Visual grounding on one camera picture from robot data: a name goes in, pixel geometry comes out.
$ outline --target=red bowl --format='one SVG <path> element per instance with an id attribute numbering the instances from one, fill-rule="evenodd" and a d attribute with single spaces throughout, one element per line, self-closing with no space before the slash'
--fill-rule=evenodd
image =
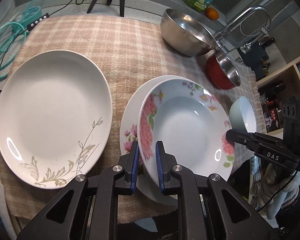
<path id="1" fill-rule="evenodd" d="M 238 71 L 226 54 L 219 50 L 208 58 L 206 74 L 218 89 L 228 90 L 241 84 Z"/>

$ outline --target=chrome faucet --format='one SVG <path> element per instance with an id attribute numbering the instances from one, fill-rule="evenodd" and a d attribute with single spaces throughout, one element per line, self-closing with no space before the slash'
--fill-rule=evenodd
<path id="1" fill-rule="evenodd" d="M 263 36 L 267 35 L 269 32 L 269 27 L 271 25 L 271 16 L 269 14 L 269 12 L 267 11 L 266 8 L 260 6 L 260 5 L 256 5 L 256 6 L 252 6 L 248 9 L 246 9 L 242 14 L 240 14 L 239 16 L 237 16 L 235 19 L 233 19 L 231 22 L 229 22 L 223 29 L 221 29 L 220 31 L 217 31 L 213 37 L 215 38 L 216 42 L 217 42 L 217 47 L 218 49 L 221 49 L 223 52 L 227 53 L 229 52 L 227 50 L 227 48 L 222 45 L 222 43 L 220 42 L 221 39 L 223 39 L 223 36 L 229 32 L 230 30 L 232 30 L 237 24 L 242 23 L 245 19 L 247 19 L 251 14 L 255 13 L 256 11 L 264 11 L 264 13 L 267 16 L 267 22 L 265 25 L 263 25 L 263 27 L 261 28 L 259 34 L 257 34 L 257 37 L 251 41 L 248 42 L 246 44 L 244 44 L 243 46 L 240 47 L 241 51 L 245 54 L 249 51 L 249 49 L 251 49 L 251 45 L 253 43 L 255 43 L 256 41 L 259 41 Z"/>

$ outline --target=checkered cloth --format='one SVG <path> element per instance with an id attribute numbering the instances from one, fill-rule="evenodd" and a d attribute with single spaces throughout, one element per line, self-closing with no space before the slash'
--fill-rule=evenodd
<path id="1" fill-rule="evenodd" d="M 259 132 L 266 132 L 255 75 L 250 68 L 237 64 L 241 86 L 217 90 L 202 68 L 208 55 L 185 57 L 163 40 L 157 25 L 121 17 L 64 16 L 49 18 L 30 33 L 13 62 L 9 76 L 26 60 L 52 49 L 79 52 L 91 59 L 105 75 L 112 94 L 113 120 L 106 148 L 89 176 L 116 165 L 120 157 L 119 129 L 125 106 L 133 93 L 148 80 L 161 75 L 179 75 L 202 85 L 220 101 L 227 113 L 232 103 L 245 96 L 257 115 Z M 236 145 L 233 171 L 252 157 L 245 147 Z M 8 168 L 0 154 L 0 178 L 12 215 L 32 219 L 58 190 L 32 187 Z M 173 211 L 175 207 L 153 202 L 138 192 L 119 196 L 118 222 L 128 223 Z"/>

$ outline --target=gray glove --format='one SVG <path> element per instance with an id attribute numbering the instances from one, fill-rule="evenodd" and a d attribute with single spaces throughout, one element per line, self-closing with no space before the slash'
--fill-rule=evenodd
<path id="1" fill-rule="evenodd" d="M 258 188 L 258 204 L 262 207 L 281 187 L 283 187 L 292 176 L 278 182 L 274 166 L 270 163 L 263 175 Z M 296 175 L 293 180 L 265 207 L 268 219 L 273 219 L 280 208 L 290 205 L 298 196 L 300 179 Z"/>

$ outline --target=orange fruit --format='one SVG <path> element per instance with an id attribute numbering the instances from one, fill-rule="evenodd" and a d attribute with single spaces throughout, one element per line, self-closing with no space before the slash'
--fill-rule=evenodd
<path id="1" fill-rule="evenodd" d="M 204 11 L 204 14 L 211 20 L 218 20 L 219 19 L 219 14 L 218 12 L 213 9 L 213 8 L 207 8 Z"/>

